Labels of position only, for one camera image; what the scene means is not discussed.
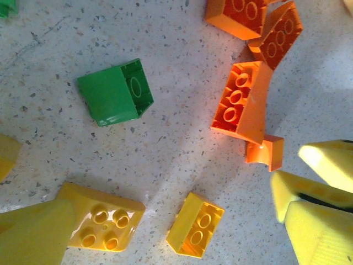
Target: orange curved piece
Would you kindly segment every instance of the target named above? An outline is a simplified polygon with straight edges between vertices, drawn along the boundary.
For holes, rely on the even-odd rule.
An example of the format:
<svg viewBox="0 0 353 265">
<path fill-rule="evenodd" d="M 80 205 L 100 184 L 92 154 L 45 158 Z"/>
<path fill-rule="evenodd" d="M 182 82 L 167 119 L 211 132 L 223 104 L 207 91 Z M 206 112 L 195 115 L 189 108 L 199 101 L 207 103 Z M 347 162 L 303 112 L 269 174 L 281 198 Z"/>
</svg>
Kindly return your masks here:
<svg viewBox="0 0 353 265">
<path fill-rule="evenodd" d="M 282 167 L 285 139 L 274 135 L 265 135 L 261 145 L 247 143 L 246 163 L 263 163 L 269 166 L 269 172 Z"/>
</svg>

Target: speckled floor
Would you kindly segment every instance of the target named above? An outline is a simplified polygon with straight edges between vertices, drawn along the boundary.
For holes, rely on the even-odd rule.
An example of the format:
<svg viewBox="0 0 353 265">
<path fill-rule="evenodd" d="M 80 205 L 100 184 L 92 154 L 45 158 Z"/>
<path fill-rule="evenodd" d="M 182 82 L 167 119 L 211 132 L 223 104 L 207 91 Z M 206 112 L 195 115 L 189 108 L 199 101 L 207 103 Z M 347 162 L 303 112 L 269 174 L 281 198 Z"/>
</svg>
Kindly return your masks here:
<svg viewBox="0 0 353 265">
<path fill-rule="evenodd" d="M 296 0 L 304 32 L 276 70 L 267 132 L 286 139 L 283 169 L 318 179 L 296 155 L 310 141 L 353 138 L 353 18 L 341 0 Z M 19 1 L 0 20 L 0 132 L 23 142 L 0 186 L 0 211 L 53 199 L 67 180 L 145 203 L 125 252 L 69 248 L 62 264 L 296 264 L 276 222 L 264 165 L 210 130 L 245 42 L 203 20 L 206 0 Z M 98 128 L 76 79 L 141 58 L 155 104 Z M 165 241 L 197 191 L 226 209 L 202 260 Z"/>
</svg>

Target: orange duplo brick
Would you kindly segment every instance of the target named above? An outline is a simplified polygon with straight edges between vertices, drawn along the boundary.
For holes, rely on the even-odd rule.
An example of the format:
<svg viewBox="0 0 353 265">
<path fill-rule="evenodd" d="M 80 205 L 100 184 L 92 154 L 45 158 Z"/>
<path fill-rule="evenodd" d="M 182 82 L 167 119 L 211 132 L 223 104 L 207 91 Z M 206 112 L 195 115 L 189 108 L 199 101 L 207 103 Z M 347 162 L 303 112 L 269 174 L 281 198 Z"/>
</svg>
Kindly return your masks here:
<svg viewBox="0 0 353 265">
<path fill-rule="evenodd" d="M 263 163 L 269 166 L 269 172 L 282 167 L 285 139 L 273 135 L 265 135 L 261 145 L 247 143 L 246 163 Z"/>
<path fill-rule="evenodd" d="M 296 5 L 290 1 L 268 16 L 262 36 L 248 45 L 257 60 L 275 70 L 302 31 Z"/>
<path fill-rule="evenodd" d="M 208 0 L 206 21 L 242 40 L 262 35 L 267 0 Z"/>
<path fill-rule="evenodd" d="M 272 74 L 264 62 L 235 63 L 211 128 L 261 145 Z"/>
<path fill-rule="evenodd" d="M 266 0 L 267 4 L 277 3 L 279 1 L 286 2 L 287 0 Z"/>
</svg>

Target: plastic toy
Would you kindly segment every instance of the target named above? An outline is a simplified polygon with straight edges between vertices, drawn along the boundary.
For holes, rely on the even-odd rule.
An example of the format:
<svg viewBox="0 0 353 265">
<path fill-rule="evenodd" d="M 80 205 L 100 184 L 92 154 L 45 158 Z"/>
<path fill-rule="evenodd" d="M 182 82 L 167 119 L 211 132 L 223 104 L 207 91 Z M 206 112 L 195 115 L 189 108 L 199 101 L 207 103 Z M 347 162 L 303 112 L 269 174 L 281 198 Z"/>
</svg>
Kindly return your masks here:
<svg viewBox="0 0 353 265">
<path fill-rule="evenodd" d="M 208 0 L 206 21 L 242 40 L 261 37 L 266 0 Z"/>
<path fill-rule="evenodd" d="M 267 17 L 262 36 L 248 45 L 257 60 L 275 70 L 302 31 L 296 5 L 290 1 Z"/>
<path fill-rule="evenodd" d="M 16 165 L 21 144 L 3 134 L 0 134 L 0 182 Z"/>
<path fill-rule="evenodd" d="M 345 3 L 348 11 L 351 13 L 351 16 L 353 17 L 353 0 L 343 0 Z"/>
<path fill-rule="evenodd" d="M 287 2 L 287 0 L 266 0 L 266 3 L 267 4 L 274 4 L 274 3 L 277 3 L 279 1 L 282 1 L 282 2 Z"/>
<path fill-rule="evenodd" d="M 0 18 L 7 18 L 9 12 L 17 14 L 16 0 L 0 0 Z"/>
<path fill-rule="evenodd" d="M 282 167 L 285 139 L 266 134 L 261 145 L 247 142 L 246 163 L 263 163 L 269 172 Z"/>
<path fill-rule="evenodd" d="M 261 145 L 272 74 L 263 62 L 235 63 L 211 128 Z"/>
<path fill-rule="evenodd" d="M 189 193 L 167 242 L 177 254 L 202 258 L 223 213 L 224 209 L 206 198 Z"/>
<path fill-rule="evenodd" d="M 77 82 L 98 126 L 138 119 L 153 103 L 140 59 L 80 77 Z"/>
<path fill-rule="evenodd" d="M 65 182 L 58 199 L 74 207 L 69 246 L 120 252 L 126 249 L 145 212 L 142 203 Z"/>
</svg>

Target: yellow block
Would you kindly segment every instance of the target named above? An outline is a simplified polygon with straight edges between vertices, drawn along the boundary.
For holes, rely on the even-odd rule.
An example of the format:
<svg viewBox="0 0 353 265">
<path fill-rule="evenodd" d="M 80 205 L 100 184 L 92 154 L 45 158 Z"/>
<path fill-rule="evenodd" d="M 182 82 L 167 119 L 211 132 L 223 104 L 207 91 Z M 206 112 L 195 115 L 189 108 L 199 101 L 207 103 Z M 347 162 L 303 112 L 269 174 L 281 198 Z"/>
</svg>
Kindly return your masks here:
<svg viewBox="0 0 353 265">
<path fill-rule="evenodd" d="M 224 209 L 206 198 L 190 193 L 167 236 L 175 253 L 202 258 Z"/>
<path fill-rule="evenodd" d="M 16 165 L 21 144 L 3 134 L 0 134 L 0 182 Z"/>
<path fill-rule="evenodd" d="M 69 246 L 120 252 L 145 212 L 142 203 L 65 182 L 57 199 L 71 201 L 76 224 Z"/>
</svg>

